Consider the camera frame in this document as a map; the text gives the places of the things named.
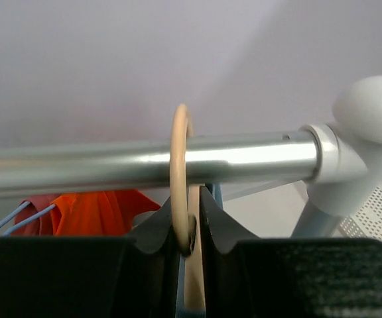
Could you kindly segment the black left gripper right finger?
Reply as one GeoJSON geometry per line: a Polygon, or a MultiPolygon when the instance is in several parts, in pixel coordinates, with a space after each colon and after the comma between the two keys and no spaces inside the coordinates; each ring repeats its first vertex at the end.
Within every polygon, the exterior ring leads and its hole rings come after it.
{"type": "Polygon", "coordinates": [[[259,238],[200,188],[208,317],[382,317],[382,242],[259,238]]]}

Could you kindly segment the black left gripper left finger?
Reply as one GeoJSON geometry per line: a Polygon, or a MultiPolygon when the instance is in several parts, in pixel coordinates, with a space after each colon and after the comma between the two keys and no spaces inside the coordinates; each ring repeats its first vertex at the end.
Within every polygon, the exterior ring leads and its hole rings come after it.
{"type": "Polygon", "coordinates": [[[174,317],[170,202],[122,237],[0,237],[0,317],[174,317]]]}

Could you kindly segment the orange t shirt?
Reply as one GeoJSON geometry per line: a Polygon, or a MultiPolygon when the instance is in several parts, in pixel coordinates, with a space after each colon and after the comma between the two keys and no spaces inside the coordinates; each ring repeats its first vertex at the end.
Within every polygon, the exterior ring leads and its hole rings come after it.
{"type": "Polygon", "coordinates": [[[135,189],[64,194],[52,203],[56,236],[121,236],[132,229],[137,215],[160,209],[135,189]]]}

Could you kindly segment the beige plastic hanger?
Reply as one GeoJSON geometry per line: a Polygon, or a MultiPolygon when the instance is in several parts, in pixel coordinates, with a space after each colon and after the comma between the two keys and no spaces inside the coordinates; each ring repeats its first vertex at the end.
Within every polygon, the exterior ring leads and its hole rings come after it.
{"type": "Polygon", "coordinates": [[[176,108],[170,134],[170,204],[172,226],[179,251],[185,257],[184,306],[203,311],[204,274],[200,237],[200,186],[187,185],[186,139],[193,135],[192,120],[184,104],[176,108]]]}

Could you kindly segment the grey blue t shirt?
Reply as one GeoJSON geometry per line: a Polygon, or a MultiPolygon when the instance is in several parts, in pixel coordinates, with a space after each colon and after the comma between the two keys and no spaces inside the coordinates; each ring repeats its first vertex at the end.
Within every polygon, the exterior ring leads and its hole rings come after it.
{"type": "MultiPolygon", "coordinates": [[[[222,189],[220,184],[206,184],[216,203],[223,209],[222,189]]],[[[205,309],[187,309],[184,304],[185,259],[181,256],[178,267],[178,285],[176,293],[176,317],[205,317],[205,309]]]]}

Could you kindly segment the pink red t shirt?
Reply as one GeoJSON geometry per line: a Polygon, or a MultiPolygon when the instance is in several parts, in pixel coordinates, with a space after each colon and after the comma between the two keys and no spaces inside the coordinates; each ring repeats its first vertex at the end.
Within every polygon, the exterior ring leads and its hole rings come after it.
{"type": "MultiPolygon", "coordinates": [[[[49,195],[34,195],[26,198],[24,201],[28,201],[29,204],[15,217],[14,225],[47,208],[52,201],[59,196],[60,194],[57,193],[49,195]]],[[[30,223],[11,233],[11,236],[37,235],[53,235],[50,213],[47,213],[38,219],[32,220],[30,223]]]]}

